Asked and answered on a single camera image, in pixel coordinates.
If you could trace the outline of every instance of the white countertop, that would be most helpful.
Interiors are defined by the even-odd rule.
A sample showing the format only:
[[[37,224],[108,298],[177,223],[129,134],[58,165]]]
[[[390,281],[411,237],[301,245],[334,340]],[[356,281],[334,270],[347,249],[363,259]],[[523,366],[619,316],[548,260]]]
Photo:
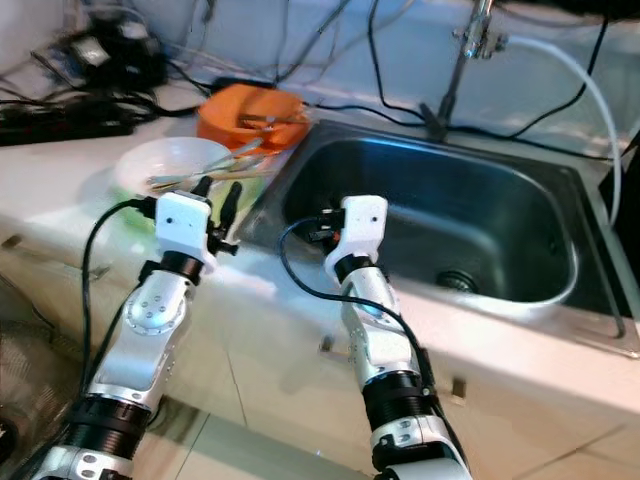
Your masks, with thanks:
[[[333,118],[353,117],[341,114]],[[386,123],[371,124],[398,131]],[[24,232],[29,240],[56,252],[65,261],[79,264],[91,226],[117,201],[110,187],[112,169],[120,156],[154,138],[192,135],[193,132],[192,120],[160,120],[141,127],[129,137],[0,149],[0,230]],[[602,167],[594,166],[593,162],[487,140],[454,140],[470,146],[492,144],[501,152],[577,167],[592,200],[599,202],[596,214],[604,223],[604,207],[596,189]],[[151,240],[144,238],[140,231],[132,232],[118,221],[110,224],[108,231],[108,242],[105,242],[106,235],[101,237],[103,244],[108,243],[108,250],[113,249],[125,257],[137,256],[139,263],[148,256]],[[615,239],[610,234],[605,236],[610,247],[613,246],[612,256],[618,270],[624,270],[624,258],[616,249]],[[245,247],[238,257],[223,263],[242,271],[267,257],[274,259],[273,255]],[[117,260],[116,263],[127,264]],[[131,267],[132,275],[138,266]],[[629,277],[626,283],[629,291],[633,291],[635,282],[628,269],[622,273],[623,277]],[[446,362],[453,371],[473,371],[493,381],[517,386],[531,395],[547,399],[553,395],[559,402],[580,399],[598,404],[605,407],[604,411],[623,414],[629,421],[640,416],[640,361],[561,341],[405,292],[400,292],[399,297],[404,317],[418,339],[433,352],[436,361]],[[296,309],[304,309],[306,301],[311,300],[301,294],[289,303],[295,304]],[[636,308],[640,304],[637,295],[630,301]]]

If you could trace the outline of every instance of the white hose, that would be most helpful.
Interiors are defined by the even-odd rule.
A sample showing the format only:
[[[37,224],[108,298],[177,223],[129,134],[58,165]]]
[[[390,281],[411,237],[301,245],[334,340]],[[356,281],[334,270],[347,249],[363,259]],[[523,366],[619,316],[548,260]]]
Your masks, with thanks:
[[[580,66],[571,56],[566,54],[560,48],[555,45],[534,38],[512,36],[509,39],[509,43],[512,45],[520,45],[522,47],[532,48],[540,50],[553,55],[562,63],[565,64],[573,73],[575,73],[586,84],[587,89],[591,91],[594,96],[602,117],[607,124],[607,130],[609,133],[609,141],[611,143],[611,154],[613,156],[613,203],[611,206],[611,212],[609,214],[609,225],[613,226],[618,218],[618,212],[620,211],[620,200],[622,196],[622,156],[620,155],[620,146],[618,145],[618,132],[616,130],[611,110],[607,105],[600,88],[596,85],[596,82],[589,76],[587,71]]]

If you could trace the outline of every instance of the stainless steel sink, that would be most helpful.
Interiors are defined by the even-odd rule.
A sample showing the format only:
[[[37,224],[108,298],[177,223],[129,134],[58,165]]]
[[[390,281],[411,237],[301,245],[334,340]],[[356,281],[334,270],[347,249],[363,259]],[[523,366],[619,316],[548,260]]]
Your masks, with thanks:
[[[638,336],[580,177],[542,162],[322,122],[240,228],[282,229],[347,195],[389,201],[381,263],[402,290],[637,357]],[[300,232],[292,255],[321,261]]]

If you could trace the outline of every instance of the floor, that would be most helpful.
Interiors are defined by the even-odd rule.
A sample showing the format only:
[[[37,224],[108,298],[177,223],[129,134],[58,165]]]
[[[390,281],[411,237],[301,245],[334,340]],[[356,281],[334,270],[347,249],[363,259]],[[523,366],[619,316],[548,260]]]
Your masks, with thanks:
[[[135,457],[135,480],[364,480],[369,477],[168,400]]]

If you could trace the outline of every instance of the white bowl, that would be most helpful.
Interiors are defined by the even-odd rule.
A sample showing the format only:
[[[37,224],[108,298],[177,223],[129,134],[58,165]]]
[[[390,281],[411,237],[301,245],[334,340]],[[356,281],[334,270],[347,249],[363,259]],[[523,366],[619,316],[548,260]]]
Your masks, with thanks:
[[[199,172],[230,153],[224,145],[204,138],[161,138],[125,153],[116,165],[115,181],[130,194],[157,196],[147,183],[149,177]]]

